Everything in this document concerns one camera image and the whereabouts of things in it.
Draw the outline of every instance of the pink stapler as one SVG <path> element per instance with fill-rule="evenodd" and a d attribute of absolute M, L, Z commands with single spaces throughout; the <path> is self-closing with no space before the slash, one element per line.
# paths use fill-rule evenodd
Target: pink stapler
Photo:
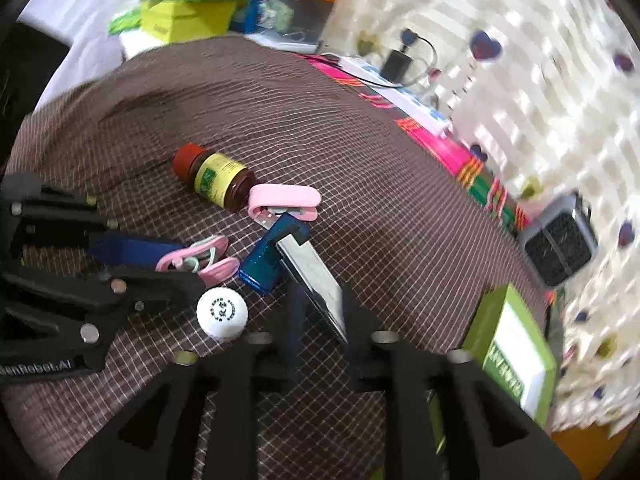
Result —
<path fill-rule="evenodd" d="M 258 184 L 249 192 L 248 213 L 258 223 L 258 215 L 263 211 L 274 215 L 287 212 L 298 220 L 312 222 L 318 218 L 316 206 L 321 200 L 320 193 L 313 187 Z"/>
<path fill-rule="evenodd" d="M 228 245 L 229 239 L 226 236 L 213 235 L 186 249 L 165 254 L 156 265 L 156 270 L 163 272 L 175 269 L 197 272 L 207 288 L 211 288 L 238 272 L 240 261 L 237 258 L 224 258 L 218 261 L 218 258 L 226 252 Z M 204 267 L 201 267 L 201 260 L 208 260 Z"/>

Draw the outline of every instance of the black chair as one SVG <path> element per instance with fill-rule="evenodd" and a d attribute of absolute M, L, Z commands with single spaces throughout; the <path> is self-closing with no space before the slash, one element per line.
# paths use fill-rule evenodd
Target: black chair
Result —
<path fill-rule="evenodd" d="M 29 0 L 0 0 L 0 177 L 26 114 L 69 47 L 16 20 Z"/>

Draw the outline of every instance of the yellow bottle label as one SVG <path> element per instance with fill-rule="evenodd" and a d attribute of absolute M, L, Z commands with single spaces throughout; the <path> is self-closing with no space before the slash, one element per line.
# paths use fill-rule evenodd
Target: yellow bottle label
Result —
<path fill-rule="evenodd" d="M 197 194 L 224 207 L 226 190 L 234 177 L 244 169 L 245 166 L 228 156 L 214 153 L 202 163 L 193 187 Z"/>

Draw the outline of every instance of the gray speaker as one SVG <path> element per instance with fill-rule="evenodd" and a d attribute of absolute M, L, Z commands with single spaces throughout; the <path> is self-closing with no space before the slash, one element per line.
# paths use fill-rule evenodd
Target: gray speaker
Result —
<path fill-rule="evenodd" d="M 577 191 L 559 196 L 520 232 L 518 244 L 546 286 L 562 285 L 598 253 L 591 207 L 584 209 Z"/>

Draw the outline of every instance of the red bottle cap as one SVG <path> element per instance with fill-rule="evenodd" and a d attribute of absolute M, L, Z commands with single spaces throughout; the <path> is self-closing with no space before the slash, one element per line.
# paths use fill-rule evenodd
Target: red bottle cap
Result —
<path fill-rule="evenodd" d="M 185 144 L 177 152 L 175 152 L 174 173 L 180 180 L 183 180 L 184 182 L 189 181 L 189 170 L 191 169 L 193 161 L 196 160 L 196 158 L 198 158 L 198 156 L 205 151 L 206 150 L 203 147 L 190 142 L 189 144 Z"/>

